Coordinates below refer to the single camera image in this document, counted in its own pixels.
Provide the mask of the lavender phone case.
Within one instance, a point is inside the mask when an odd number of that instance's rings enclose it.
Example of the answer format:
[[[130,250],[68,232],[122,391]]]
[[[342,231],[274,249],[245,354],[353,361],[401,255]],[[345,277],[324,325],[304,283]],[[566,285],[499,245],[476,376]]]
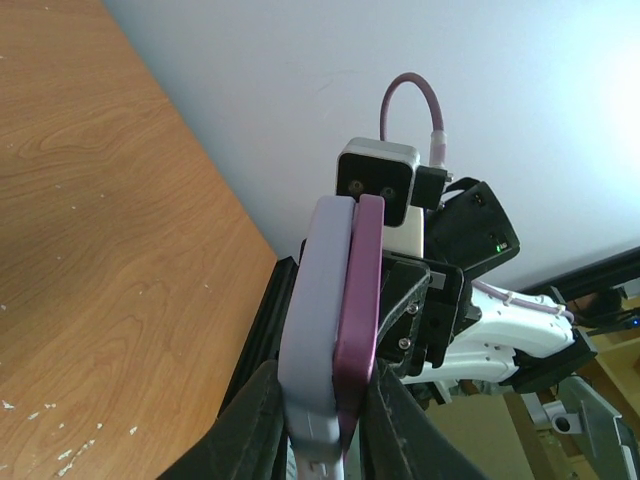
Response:
[[[343,196],[317,201],[284,322],[278,381],[299,479],[344,477],[333,355],[354,205]]]

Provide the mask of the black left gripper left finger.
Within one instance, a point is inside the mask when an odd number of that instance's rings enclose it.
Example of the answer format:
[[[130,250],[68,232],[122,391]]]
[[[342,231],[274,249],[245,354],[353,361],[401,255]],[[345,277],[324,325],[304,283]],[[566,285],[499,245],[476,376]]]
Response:
[[[284,479],[287,442],[277,362],[264,362],[169,479]]]

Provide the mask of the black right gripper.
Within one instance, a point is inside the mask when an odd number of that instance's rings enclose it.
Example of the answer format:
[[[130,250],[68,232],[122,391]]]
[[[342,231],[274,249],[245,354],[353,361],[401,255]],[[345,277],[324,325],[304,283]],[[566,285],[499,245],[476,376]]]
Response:
[[[424,257],[386,251],[376,356],[400,378],[439,368],[456,334],[481,317],[473,280],[514,258],[520,241],[483,181],[463,178],[425,225]]]

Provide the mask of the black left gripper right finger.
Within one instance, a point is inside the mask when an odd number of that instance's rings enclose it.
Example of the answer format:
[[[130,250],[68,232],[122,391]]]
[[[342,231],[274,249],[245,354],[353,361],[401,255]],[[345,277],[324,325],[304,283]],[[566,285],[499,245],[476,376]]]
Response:
[[[359,440],[363,479],[486,477],[436,428],[383,360],[376,362],[366,391]]]

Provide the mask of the red-edged black phone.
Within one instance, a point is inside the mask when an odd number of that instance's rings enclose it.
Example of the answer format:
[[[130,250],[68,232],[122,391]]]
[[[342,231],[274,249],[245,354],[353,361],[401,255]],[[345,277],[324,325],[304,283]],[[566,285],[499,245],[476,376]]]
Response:
[[[341,449],[349,450],[363,408],[377,344],[384,199],[360,197],[333,358]]]

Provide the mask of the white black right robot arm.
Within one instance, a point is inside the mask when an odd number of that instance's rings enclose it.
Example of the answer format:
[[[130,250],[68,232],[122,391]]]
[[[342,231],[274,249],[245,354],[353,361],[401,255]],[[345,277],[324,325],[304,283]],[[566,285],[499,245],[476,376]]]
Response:
[[[418,180],[410,204],[421,219],[404,222],[383,253],[376,347],[401,380],[426,385],[441,403],[461,380],[528,394],[596,356],[558,293],[528,296],[480,281],[520,251],[487,183]]]

